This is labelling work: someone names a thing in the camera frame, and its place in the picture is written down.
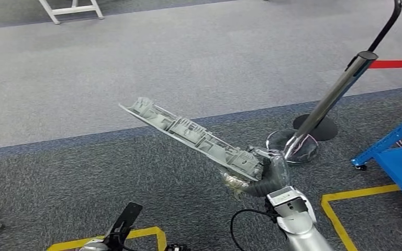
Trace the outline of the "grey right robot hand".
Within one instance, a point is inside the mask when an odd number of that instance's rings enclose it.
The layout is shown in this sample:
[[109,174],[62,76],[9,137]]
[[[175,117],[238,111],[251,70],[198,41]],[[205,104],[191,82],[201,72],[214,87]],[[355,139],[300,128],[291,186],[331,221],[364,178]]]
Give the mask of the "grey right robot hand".
[[253,197],[265,197],[290,184],[288,163],[283,152],[261,147],[249,147],[248,152],[256,156],[262,166],[261,179],[248,181],[243,177],[221,168],[220,175],[225,185],[234,191],[235,197],[244,192]]

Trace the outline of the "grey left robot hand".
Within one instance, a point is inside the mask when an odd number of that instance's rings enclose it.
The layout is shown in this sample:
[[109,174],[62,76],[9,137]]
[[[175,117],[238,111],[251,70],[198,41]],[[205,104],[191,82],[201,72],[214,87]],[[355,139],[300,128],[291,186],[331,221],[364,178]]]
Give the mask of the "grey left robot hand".
[[103,243],[108,250],[122,251],[133,250],[125,245],[125,241],[133,229],[133,224],[140,215],[143,206],[134,202],[129,202],[124,208],[115,223],[104,237]]

